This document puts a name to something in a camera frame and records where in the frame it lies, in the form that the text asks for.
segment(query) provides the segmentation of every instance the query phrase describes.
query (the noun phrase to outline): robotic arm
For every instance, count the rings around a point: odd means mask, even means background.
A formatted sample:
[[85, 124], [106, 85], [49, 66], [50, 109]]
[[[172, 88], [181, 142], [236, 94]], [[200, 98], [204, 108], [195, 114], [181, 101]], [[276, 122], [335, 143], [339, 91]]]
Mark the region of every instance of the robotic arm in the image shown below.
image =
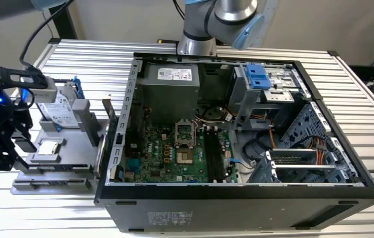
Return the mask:
[[248, 48], [264, 22], [256, 9], [257, 0], [185, 0], [177, 53], [215, 56], [215, 38], [239, 50]]
[[[66, 4], [54, 14], [61, 12], [73, 0], [0, 0], [0, 19], [50, 8], [64, 2]], [[177, 53], [215, 55], [215, 38], [237, 49], [247, 48], [264, 21], [264, 17], [256, 13], [256, 8], [257, 0], [185, 0], [184, 34], [177, 44]], [[26, 45], [46, 22], [32, 34]], [[25, 152], [36, 151], [30, 142], [32, 119], [28, 109], [34, 96], [41, 95], [37, 92], [53, 86], [53, 80], [22, 60], [25, 51], [26, 47], [20, 57], [20, 62], [26, 66], [25, 70], [0, 68], [0, 170], [10, 170], [16, 165], [20, 165], [17, 168], [21, 170], [29, 168], [16, 153], [13, 140]], [[24, 82], [13, 81], [12, 75], [22, 77]], [[8, 88], [21, 88], [22, 92], [29, 92], [32, 98], [29, 105], [24, 94], [20, 99], [10, 100], [4, 92]]]

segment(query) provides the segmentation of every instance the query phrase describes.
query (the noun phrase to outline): cable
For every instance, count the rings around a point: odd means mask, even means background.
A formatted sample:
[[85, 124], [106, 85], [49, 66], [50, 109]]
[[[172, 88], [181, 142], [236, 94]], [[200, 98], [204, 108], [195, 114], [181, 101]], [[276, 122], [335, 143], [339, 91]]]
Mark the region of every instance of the cable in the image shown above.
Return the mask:
[[239, 163], [240, 165], [243, 165], [245, 167], [245, 169], [249, 169], [249, 170], [253, 169], [253, 168], [248, 167], [247, 165], [244, 165], [244, 163], [240, 161], [229, 161], [229, 163]]
[[299, 140], [299, 141], [289, 147], [289, 149], [297, 148], [297, 146], [299, 146], [305, 140], [308, 140], [309, 138], [319, 138], [321, 141], [324, 141], [319, 136], [316, 136], [316, 135], [309, 135], [309, 136], [304, 137], [301, 140]]
[[224, 122], [224, 120], [221, 120], [221, 118], [219, 118], [219, 119], [209, 119], [209, 118], [207, 118], [207, 117], [204, 117], [204, 116], [200, 116], [200, 115], [195, 115], [195, 117], [196, 117], [196, 119], [199, 119], [201, 122], [204, 122], [204, 123], [219, 123], [219, 122]]
[[14, 107], [14, 111], [18, 111], [18, 112], [28, 110], [32, 107], [33, 103], [34, 103], [34, 94], [30, 91], [30, 89], [28, 89], [28, 88], [21, 88], [21, 89], [24, 89], [24, 90], [26, 90], [29, 92], [32, 99], [30, 99], [30, 103], [29, 103], [29, 105], [26, 107], [22, 107], [22, 108]]
[[172, 2], [173, 2], [173, 5], [174, 5], [174, 9], [176, 9], [176, 11], [177, 11], [177, 13], [178, 13], [178, 16], [180, 16], [180, 18], [184, 20], [184, 19], [185, 19], [185, 14], [184, 14], [184, 12], [182, 12], [181, 9], [180, 9], [180, 6], [178, 6], [176, 0], [172, 0]]
[[272, 148], [275, 149], [276, 145], [275, 145], [275, 140], [273, 140], [272, 124], [273, 124], [273, 121], [271, 121], [271, 124], [268, 125], [268, 136], [269, 136], [269, 139], [271, 139]]
[[22, 48], [22, 51], [20, 53], [20, 57], [18, 57], [18, 61], [20, 63], [26, 66], [28, 68], [32, 68], [33, 66], [30, 64], [28, 64], [24, 60], [25, 58], [25, 55], [26, 55], [26, 52], [28, 52], [28, 48], [29, 48], [29, 45], [33, 41], [33, 38], [36, 37], [36, 35], [38, 34], [38, 32], [41, 31], [41, 29], [44, 28], [44, 26], [48, 24], [48, 22], [50, 22], [52, 19], [54, 19], [56, 16], [58, 16], [61, 14], [61, 12], [68, 8], [68, 6], [73, 3], [74, 0], [69, 0], [61, 7], [60, 9], [50, 15], [50, 17], [41, 23], [41, 25], [36, 28], [36, 30], [33, 31], [28, 41], [26, 41], [26, 44]]
[[[44, 21], [46, 21], [46, 18], [45, 18], [44, 12], [41, 12], [41, 14], [42, 14]], [[54, 37], [54, 34], [53, 34], [53, 31], [52, 31], [52, 28], [49, 27], [49, 24], [46, 24], [46, 28], [48, 28], [49, 33], [52, 34], [52, 38], [53, 38], [53, 37]]]

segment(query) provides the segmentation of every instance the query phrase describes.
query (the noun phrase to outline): electronic component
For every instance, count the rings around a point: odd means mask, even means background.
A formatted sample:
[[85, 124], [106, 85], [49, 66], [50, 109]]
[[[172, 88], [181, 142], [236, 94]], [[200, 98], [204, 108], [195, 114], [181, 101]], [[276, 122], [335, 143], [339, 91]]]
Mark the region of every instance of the electronic component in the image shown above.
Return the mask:
[[225, 167], [228, 167], [228, 165], [229, 165], [229, 158], [231, 158], [231, 152], [227, 150], [225, 152], [224, 152], [224, 166]]
[[126, 171], [125, 172], [125, 179], [128, 179], [129, 181], [133, 181], [133, 179], [134, 179], [134, 172], [133, 171]]
[[190, 149], [176, 149], [176, 163], [192, 164], [192, 150]]
[[130, 158], [128, 160], [128, 168], [129, 168], [129, 171], [138, 173], [140, 172], [140, 159]]
[[56, 141], [42, 141], [37, 155], [53, 155], [57, 147], [58, 143]]
[[149, 171], [149, 176], [150, 177], [160, 177], [160, 170], [150, 170]]
[[292, 103], [292, 95], [289, 91], [263, 90], [263, 99], [267, 103]]
[[136, 84], [144, 93], [144, 102], [152, 108], [146, 122], [169, 124], [181, 119], [192, 120], [200, 92], [199, 67], [192, 64], [144, 63], [142, 72], [146, 73]]
[[195, 146], [195, 129], [193, 123], [188, 120], [180, 120], [174, 123], [174, 147], [185, 146], [193, 148]]
[[120, 165], [113, 166], [109, 169], [109, 180], [112, 182], [121, 182], [122, 181], [122, 167]]
[[46, 121], [52, 121], [61, 128], [78, 128], [72, 106], [78, 99], [78, 93], [72, 84], [57, 87], [56, 100], [52, 103], [38, 103], [38, 109]]
[[217, 131], [204, 131], [204, 150], [207, 159], [208, 181], [221, 182], [221, 180], [224, 179], [224, 167]]
[[267, 78], [263, 66], [247, 64], [245, 75], [249, 81], [249, 87], [253, 89], [269, 89], [271, 81]]
[[28, 161], [32, 163], [41, 162], [58, 162], [60, 147], [66, 143], [66, 140], [58, 137], [49, 137], [46, 139], [40, 139], [40, 148], [36, 153], [29, 154]]

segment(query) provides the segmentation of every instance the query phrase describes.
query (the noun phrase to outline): black wire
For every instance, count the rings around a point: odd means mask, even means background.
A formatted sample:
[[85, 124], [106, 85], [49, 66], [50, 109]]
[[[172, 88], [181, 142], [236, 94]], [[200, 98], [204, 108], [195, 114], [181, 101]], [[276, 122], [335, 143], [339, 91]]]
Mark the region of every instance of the black wire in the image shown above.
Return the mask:
[[245, 169], [252, 169], [251, 167], [248, 167], [247, 165], [244, 165], [244, 163], [243, 162], [240, 162], [240, 161], [231, 161], [231, 163], [239, 163], [239, 164], [241, 164], [244, 167], [245, 167]]
[[38, 34], [38, 32], [41, 31], [41, 29], [44, 28], [44, 26], [50, 22], [52, 19], [54, 19], [54, 17], [57, 15], [60, 15], [62, 13], [62, 11], [68, 8], [68, 6], [73, 3], [74, 0], [69, 0], [61, 7], [60, 9], [50, 15], [50, 17], [41, 23], [41, 25], [36, 28], [36, 30], [33, 31], [28, 41], [26, 41], [26, 44], [22, 48], [22, 51], [20, 53], [20, 57], [18, 57], [18, 61], [20, 63], [26, 66], [28, 68], [32, 68], [33, 66], [30, 64], [28, 64], [24, 60], [25, 58], [25, 55], [26, 55], [26, 52], [28, 52], [28, 48], [29, 48], [29, 45], [33, 41], [33, 38], [36, 37], [36, 35]]
[[[46, 18], [45, 18], [44, 12], [41, 12], [41, 14], [42, 14], [44, 21], [46, 21]], [[48, 28], [49, 33], [52, 34], [52, 38], [53, 38], [53, 37], [54, 37], [54, 34], [53, 34], [53, 31], [52, 31], [52, 28], [49, 27], [49, 24], [46, 24], [46, 28]]]
[[185, 14], [184, 14], [184, 12], [182, 12], [180, 6], [178, 6], [177, 0], [173, 0], [173, 1], [174, 1], [176, 8], [177, 8], [177, 10], [180, 11], [181, 16], [184, 17]]
[[272, 147], [268, 147], [268, 146], [264, 145], [263, 142], [260, 141], [260, 138], [261, 138], [265, 134], [268, 134], [268, 131], [260, 131], [260, 132], [257, 132], [255, 138], [252, 138], [251, 140], [248, 140], [248, 141], [243, 144], [243, 146], [241, 146], [241, 148], [240, 148], [240, 151], [241, 151], [243, 156], [244, 156], [247, 159], [257, 161], [257, 159], [260, 160], [260, 159], [263, 158], [263, 156], [259, 154], [259, 152], [255, 150], [253, 147], [252, 147], [252, 148], [253, 148], [255, 152], [257, 153], [259, 158], [255, 158], [253, 156], [249, 156], [249, 155], [247, 154], [245, 149], [247, 149], [247, 147], [248, 147], [249, 145], [252, 145], [253, 143], [257, 143], [257, 145], [260, 146], [260, 148], [261, 148], [263, 150], [269, 150], [269, 149], [272, 149]]
[[180, 16], [180, 18], [184, 20], [184, 15], [185, 15], [185, 14], [184, 14], [184, 12], [182, 12], [181, 9], [180, 9], [176, 0], [172, 0], [172, 2], [173, 2], [173, 5], [174, 5], [174, 9], [176, 9], [176, 11], [177, 11], [177, 13], [178, 13], [178, 16]]
[[28, 110], [32, 107], [33, 103], [34, 103], [34, 94], [30, 91], [30, 89], [28, 89], [28, 88], [21, 88], [21, 89], [24, 89], [24, 90], [26, 90], [29, 92], [32, 98], [30, 98], [30, 103], [29, 103], [29, 105], [26, 107], [21, 107], [21, 108], [16, 107], [14, 108], [14, 111], [18, 111], [18, 112]]

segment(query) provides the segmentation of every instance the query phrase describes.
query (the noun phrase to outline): blue plastic clip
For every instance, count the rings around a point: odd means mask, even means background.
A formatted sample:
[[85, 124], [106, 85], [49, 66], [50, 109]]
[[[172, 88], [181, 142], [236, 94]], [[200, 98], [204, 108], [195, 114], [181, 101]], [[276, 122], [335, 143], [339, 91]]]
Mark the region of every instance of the blue plastic clip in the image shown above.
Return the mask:
[[249, 81], [249, 87], [253, 89], [269, 89], [272, 87], [271, 81], [267, 78], [263, 66], [245, 64], [245, 76]]

